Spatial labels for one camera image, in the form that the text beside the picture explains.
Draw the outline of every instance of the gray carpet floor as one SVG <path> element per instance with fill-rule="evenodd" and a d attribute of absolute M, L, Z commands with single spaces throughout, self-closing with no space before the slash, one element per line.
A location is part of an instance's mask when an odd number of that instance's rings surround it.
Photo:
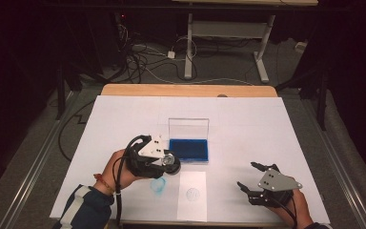
<path fill-rule="evenodd" d="M 230 40 L 230 45 L 221 45 L 224 49 L 215 52 L 215 47 L 209 44 L 198 45 L 197 57 L 194 58 L 196 79 L 190 82 L 177 78 L 176 69 L 183 76 L 184 63 L 182 61 L 163 61 L 147 65 L 142 74 L 141 83 L 199 83 L 199 84 L 232 84 L 262 85 L 258 78 L 257 69 L 253 60 L 253 51 L 257 50 L 258 42 L 250 41 L 244 45 Z M 135 49 L 146 52 L 167 53 L 169 49 L 156 44 L 142 44 Z M 279 45 L 269 44 L 263 61 L 265 63 L 270 82 L 267 85 L 275 86 L 291 78 L 301 54 L 294 50 L 295 41 L 289 40 Z M 162 56 L 143 54 L 149 63 L 162 59 Z M 106 69 L 106 74 L 114 72 Z M 119 80 L 127 78 L 122 75 Z M 56 94 L 53 94 L 46 110 L 30 126 L 27 137 L 11 160 L 7 171 L 0 180 L 0 226 L 1 228 L 51 228 L 55 223 L 49 218 L 51 208 L 56 199 L 62 181 L 70 163 L 63 157 L 57 141 L 59 130 L 64 127 L 65 121 L 70 122 L 61 133 L 61 147 L 68 157 L 72 157 L 85 124 L 92 109 L 92 104 L 80 111 L 79 116 L 71 116 L 84 105 L 93 101 L 101 93 L 102 85 L 95 83 L 89 77 L 81 75 L 83 90 L 70 92 L 68 109 L 61 121 L 56 117 Z M 326 114 L 327 131 L 318 128 L 315 115 L 315 101 L 301 100 L 297 89 L 286 89 L 279 92 L 284 100 L 288 114 L 293 123 L 296 136 L 311 168 L 317 188 L 322 196 L 333 228 L 366 228 L 366 167 L 358 156 L 353 142 L 348 137 L 347 129 L 336 113 L 336 105 L 328 94 L 328 111 Z M 54 141 L 48 142 L 49 136 L 54 135 Z M 36 166 L 35 161 L 47 152 L 40 161 L 40 170 L 30 174 L 31 168 Z M 339 174 L 338 165 L 333 163 L 333 153 L 340 156 L 346 178 L 351 185 L 344 183 L 344 175 Z M 25 178 L 34 176 L 27 192 L 22 198 L 18 191 Z M 357 196 L 364 203 L 362 209 L 355 208 L 353 197 Z M 13 206 L 18 206 L 16 214 L 8 213 Z M 174 226 L 143 226 L 126 225 L 125 228 L 176 228 Z"/>

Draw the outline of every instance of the floor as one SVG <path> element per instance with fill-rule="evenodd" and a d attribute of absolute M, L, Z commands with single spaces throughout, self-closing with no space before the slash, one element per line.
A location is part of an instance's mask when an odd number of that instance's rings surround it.
<path fill-rule="evenodd" d="M 141 54 L 139 62 L 147 63 L 146 71 L 141 75 L 133 73 L 134 65 L 130 62 L 132 77 L 124 73 L 115 81 L 262 85 L 252 55 L 258 44 L 256 40 L 198 40 L 197 54 L 193 59 L 196 77 L 187 81 L 179 79 L 184 71 L 182 61 L 163 60 L 170 48 L 142 42 L 134 49 Z M 301 57 L 301 53 L 294 49 L 295 44 L 294 40 L 288 40 L 267 46 L 263 57 L 270 77 L 267 85 L 275 86 L 291 78 Z M 184 58 L 182 51 L 175 50 L 176 59 Z M 105 76 L 115 72 L 108 68 Z M 51 96 L 47 108 L 30 126 L 28 135 L 2 176 L 0 228 L 51 228 L 55 223 L 49 215 L 70 165 L 66 157 L 72 157 L 89 118 L 92 102 L 103 87 L 83 74 L 81 82 L 81 92 L 67 91 L 67 110 L 60 120 L 55 120 L 56 94 Z M 366 180 L 366 168 L 361 166 L 363 162 L 356 156 L 356 149 L 336 114 L 336 105 L 330 94 L 326 132 L 316 124 L 314 100 L 301 100 L 297 89 L 285 89 L 279 92 L 279 96 L 284 100 L 333 228 L 366 228 L 366 197 L 361 194 L 366 185 L 360 183 L 362 179 Z M 339 158 L 343 155 L 352 157 L 352 162 Z M 125 228 L 154 227 L 126 225 Z"/>

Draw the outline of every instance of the hand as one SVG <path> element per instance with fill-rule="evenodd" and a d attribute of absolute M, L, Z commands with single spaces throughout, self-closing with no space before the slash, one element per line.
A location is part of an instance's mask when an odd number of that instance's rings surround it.
<path fill-rule="evenodd" d="M 304 229 L 305 227 L 311 225 L 314 223 L 312 221 L 312 218 L 309 213 L 308 209 L 308 203 L 307 200 L 301 191 L 299 189 L 293 190 L 293 200 L 290 200 L 287 204 L 287 208 L 294 214 L 295 216 L 295 209 L 296 209 L 296 221 L 297 221 L 297 229 Z M 283 221 L 289 225 L 290 227 L 294 227 L 294 221 L 293 218 L 290 217 L 290 215 L 282 208 L 271 208 L 268 207 L 272 212 L 278 214 Z"/>
<path fill-rule="evenodd" d="M 105 170 L 103 171 L 103 179 L 105 180 L 106 183 L 109 184 L 110 187 L 113 188 L 113 190 L 115 190 L 115 183 L 114 183 L 114 178 L 112 176 L 112 173 L 115 174 L 115 177 L 117 177 L 117 173 L 118 173 L 118 167 L 120 165 L 120 161 L 121 159 L 119 159 L 120 157 L 122 157 L 124 154 L 124 150 L 119 150 L 115 153 L 112 154 L 112 157 L 110 158 L 109 162 L 107 163 Z M 112 170 L 112 166 L 114 164 L 114 162 L 119 159 L 114 166 L 114 171 Z M 134 176 L 130 170 L 127 169 L 127 165 L 126 162 L 124 162 L 123 164 L 123 168 L 121 170 L 121 177 L 120 177 L 120 185 L 121 185 L 121 189 L 127 188 L 128 186 L 130 186 L 134 181 L 142 179 L 144 177 L 136 177 Z M 100 182 L 100 181 L 96 181 L 96 183 L 93 185 L 93 187 L 95 189 L 97 189 L 98 191 L 110 196 L 111 192 L 106 188 L 106 186 Z"/>

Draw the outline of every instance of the small white paper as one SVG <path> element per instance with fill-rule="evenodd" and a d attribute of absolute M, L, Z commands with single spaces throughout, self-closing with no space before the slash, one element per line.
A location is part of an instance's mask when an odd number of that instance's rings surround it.
<path fill-rule="evenodd" d="M 180 172 L 177 219 L 207 221 L 206 172 Z"/>

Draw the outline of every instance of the sleeve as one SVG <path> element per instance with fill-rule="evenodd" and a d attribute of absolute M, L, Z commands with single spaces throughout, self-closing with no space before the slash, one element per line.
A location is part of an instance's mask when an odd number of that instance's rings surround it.
<path fill-rule="evenodd" d="M 332 229 L 332 227 L 314 222 L 313 224 L 305 227 L 305 229 Z"/>
<path fill-rule="evenodd" d="M 112 214 L 113 204 L 113 196 L 79 185 L 68 199 L 61 219 L 52 228 L 103 229 Z"/>

